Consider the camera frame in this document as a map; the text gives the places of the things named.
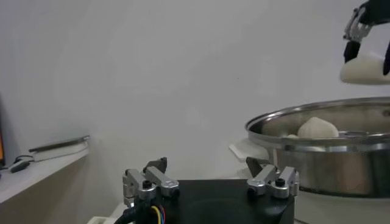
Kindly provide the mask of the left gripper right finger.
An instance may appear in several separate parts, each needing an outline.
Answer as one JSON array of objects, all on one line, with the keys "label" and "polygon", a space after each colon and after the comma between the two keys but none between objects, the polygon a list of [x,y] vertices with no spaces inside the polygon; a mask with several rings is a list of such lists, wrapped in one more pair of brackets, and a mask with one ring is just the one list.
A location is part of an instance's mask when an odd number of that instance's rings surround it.
[{"label": "left gripper right finger", "polygon": [[299,173],[293,167],[286,166],[280,171],[266,159],[246,158],[246,164],[252,175],[247,180],[247,194],[256,198],[266,193],[274,198],[296,197],[299,191]]}]

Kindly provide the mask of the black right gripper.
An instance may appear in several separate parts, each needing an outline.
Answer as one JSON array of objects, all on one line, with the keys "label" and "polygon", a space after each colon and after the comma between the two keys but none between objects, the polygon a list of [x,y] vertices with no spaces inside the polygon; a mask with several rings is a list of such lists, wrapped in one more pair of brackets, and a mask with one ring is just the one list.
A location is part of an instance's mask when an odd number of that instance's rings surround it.
[{"label": "black right gripper", "polygon": [[[368,0],[353,10],[343,35],[343,39],[347,41],[343,55],[345,63],[357,57],[362,39],[368,36],[371,26],[389,23],[389,11],[389,0]],[[389,72],[390,43],[383,62],[383,75],[388,75]]]}]

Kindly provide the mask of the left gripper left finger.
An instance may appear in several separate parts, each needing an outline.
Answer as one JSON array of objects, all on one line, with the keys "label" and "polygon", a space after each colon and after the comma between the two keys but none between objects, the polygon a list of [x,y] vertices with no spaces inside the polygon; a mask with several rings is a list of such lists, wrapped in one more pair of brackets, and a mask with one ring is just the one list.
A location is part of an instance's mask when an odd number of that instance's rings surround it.
[{"label": "left gripper left finger", "polygon": [[131,208],[137,200],[150,203],[158,195],[177,198],[180,195],[180,184],[178,180],[165,175],[167,167],[168,159],[162,157],[149,161],[142,171],[125,170],[122,175],[124,204]]}]

